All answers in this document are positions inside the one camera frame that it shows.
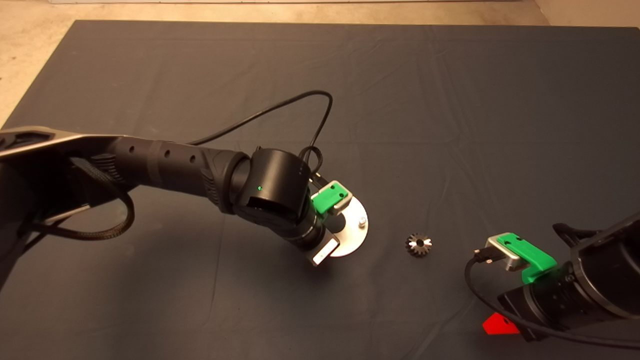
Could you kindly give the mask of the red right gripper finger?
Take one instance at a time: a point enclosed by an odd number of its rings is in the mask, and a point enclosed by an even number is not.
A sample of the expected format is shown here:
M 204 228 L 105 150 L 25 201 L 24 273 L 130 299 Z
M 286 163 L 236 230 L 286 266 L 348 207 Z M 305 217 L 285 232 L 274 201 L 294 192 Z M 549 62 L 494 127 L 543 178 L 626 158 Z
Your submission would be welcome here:
M 482 323 L 482 328 L 490 336 L 519 335 L 521 333 L 510 319 L 498 312 L 487 317 Z

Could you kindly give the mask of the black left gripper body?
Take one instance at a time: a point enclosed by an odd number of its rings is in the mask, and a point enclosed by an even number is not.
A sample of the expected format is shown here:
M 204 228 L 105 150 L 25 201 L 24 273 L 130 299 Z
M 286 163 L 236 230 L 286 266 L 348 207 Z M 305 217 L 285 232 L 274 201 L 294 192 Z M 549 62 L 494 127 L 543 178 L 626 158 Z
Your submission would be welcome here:
M 327 230 L 317 214 L 306 214 L 298 223 L 282 228 L 279 236 L 302 251 L 314 267 L 320 266 L 340 245 L 338 237 Z

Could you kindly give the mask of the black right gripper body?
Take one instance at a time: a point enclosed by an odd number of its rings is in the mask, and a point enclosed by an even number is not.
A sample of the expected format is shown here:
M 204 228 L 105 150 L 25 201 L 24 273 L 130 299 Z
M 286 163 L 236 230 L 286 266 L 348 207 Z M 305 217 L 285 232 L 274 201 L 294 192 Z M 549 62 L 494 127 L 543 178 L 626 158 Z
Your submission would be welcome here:
M 585 299 L 573 266 L 551 269 L 534 282 L 503 292 L 499 304 L 524 321 L 556 331 L 569 331 L 591 323 L 590 303 Z

